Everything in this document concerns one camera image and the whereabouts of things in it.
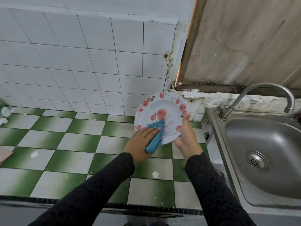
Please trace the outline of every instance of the floral plate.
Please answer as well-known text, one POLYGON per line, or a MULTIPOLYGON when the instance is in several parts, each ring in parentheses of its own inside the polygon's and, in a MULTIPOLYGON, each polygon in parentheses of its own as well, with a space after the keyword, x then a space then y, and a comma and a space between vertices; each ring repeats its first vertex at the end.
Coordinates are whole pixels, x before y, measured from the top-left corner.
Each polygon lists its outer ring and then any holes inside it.
POLYGON ((186 113, 187 105, 182 97, 171 92, 156 93, 142 102, 136 112, 135 130, 163 119, 162 144, 167 144, 180 135, 182 118, 186 113))

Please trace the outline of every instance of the black lace sleeve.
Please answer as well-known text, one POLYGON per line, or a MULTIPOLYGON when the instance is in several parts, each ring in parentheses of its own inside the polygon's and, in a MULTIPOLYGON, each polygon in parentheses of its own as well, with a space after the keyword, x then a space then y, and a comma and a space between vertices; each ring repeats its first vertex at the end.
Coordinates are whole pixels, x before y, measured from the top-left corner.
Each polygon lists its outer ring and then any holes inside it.
POLYGON ((200 200, 208 226, 255 225, 205 154, 191 156, 185 171, 200 200))
POLYGON ((118 186, 134 170, 131 154, 121 153, 29 225, 92 225, 118 186))

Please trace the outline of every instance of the faucet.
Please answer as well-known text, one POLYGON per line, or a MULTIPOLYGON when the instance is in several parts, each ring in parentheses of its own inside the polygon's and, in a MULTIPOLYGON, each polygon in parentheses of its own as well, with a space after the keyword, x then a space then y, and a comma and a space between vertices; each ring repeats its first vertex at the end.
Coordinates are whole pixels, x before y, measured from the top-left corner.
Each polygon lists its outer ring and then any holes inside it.
POLYGON ((219 117, 222 120, 226 120, 227 117, 230 115, 230 113, 234 110, 234 107, 241 101, 241 99, 250 90, 253 90, 253 89, 258 88, 258 87, 265 87, 265 86, 278 87, 278 88, 284 90, 285 91, 286 99, 288 100, 288 104, 285 107, 284 112, 290 114, 290 113, 292 113, 294 111, 295 97, 294 97, 294 95, 292 94, 292 92, 288 88, 286 88, 285 86, 282 86, 280 84, 276 84, 276 83, 258 83, 258 84, 253 84, 253 85, 250 85, 250 86, 246 87, 229 107, 225 107, 223 105, 220 105, 219 109, 221 111, 219 113, 219 117))

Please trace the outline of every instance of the drain strainer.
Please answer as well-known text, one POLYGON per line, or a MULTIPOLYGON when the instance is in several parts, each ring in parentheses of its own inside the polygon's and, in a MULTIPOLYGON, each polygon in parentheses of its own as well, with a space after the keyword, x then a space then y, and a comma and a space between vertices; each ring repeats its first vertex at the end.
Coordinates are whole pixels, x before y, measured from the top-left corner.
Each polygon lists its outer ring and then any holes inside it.
POLYGON ((258 171, 266 172, 269 169, 269 162, 263 154, 253 151, 246 153, 248 163, 258 171))

